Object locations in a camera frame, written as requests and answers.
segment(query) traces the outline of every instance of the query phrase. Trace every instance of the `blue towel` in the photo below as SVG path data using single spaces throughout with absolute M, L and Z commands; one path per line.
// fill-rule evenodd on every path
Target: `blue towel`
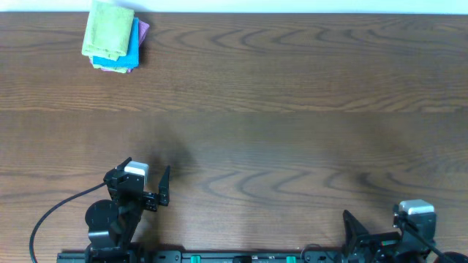
M 93 64 L 106 67 L 124 67 L 133 69 L 140 62 L 138 52 L 138 18 L 133 18 L 132 31 L 130 32 L 129 49 L 126 56 L 118 57 L 117 61 L 93 56 Z

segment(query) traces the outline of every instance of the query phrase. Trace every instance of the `wooden tabletop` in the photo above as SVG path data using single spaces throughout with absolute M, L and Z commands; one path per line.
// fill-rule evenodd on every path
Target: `wooden tabletop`
M 134 236 L 187 250 L 340 246 L 343 209 L 391 231 L 393 204 L 437 211 L 442 251 L 468 254 L 468 17 L 136 14 L 130 74 L 93 69 L 87 13 L 0 13 L 0 262 L 61 200 L 132 156 L 171 201 Z M 88 244 L 86 209 L 41 226 L 40 263 Z

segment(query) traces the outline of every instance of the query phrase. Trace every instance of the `purple towel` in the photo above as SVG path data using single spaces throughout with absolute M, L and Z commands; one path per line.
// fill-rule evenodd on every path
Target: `purple towel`
M 138 21 L 138 46 L 141 46 L 141 43 L 143 43 L 143 40 L 145 40 L 146 33 L 148 33 L 148 28 L 149 25 L 141 20 Z

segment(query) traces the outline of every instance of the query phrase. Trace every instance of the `folded towel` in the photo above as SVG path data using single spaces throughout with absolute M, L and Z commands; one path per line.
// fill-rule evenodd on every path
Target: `folded towel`
M 110 67 L 126 67 L 127 69 L 133 69 L 138 66 L 140 61 L 138 51 L 138 18 L 133 19 L 132 32 L 130 33 L 129 49 L 126 56 L 121 56 L 117 61 L 112 61 L 106 58 L 100 58 L 93 56 L 93 64 L 100 66 Z
M 81 53 L 116 61 L 129 46 L 134 11 L 93 0 Z
M 145 40 L 146 33 L 148 33 L 149 25 L 141 20 L 138 21 L 138 47 L 141 46 L 141 43 L 143 43 L 143 40 Z M 93 59 L 90 58 L 89 62 L 93 64 Z M 120 73 L 130 73 L 132 69 L 127 69 L 127 68 L 122 68 L 122 67 L 106 67 L 106 66 L 99 66 L 99 65 L 93 65 L 94 68 L 98 69 L 100 68 L 102 71 L 114 71 L 114 72 L 120 72 Z

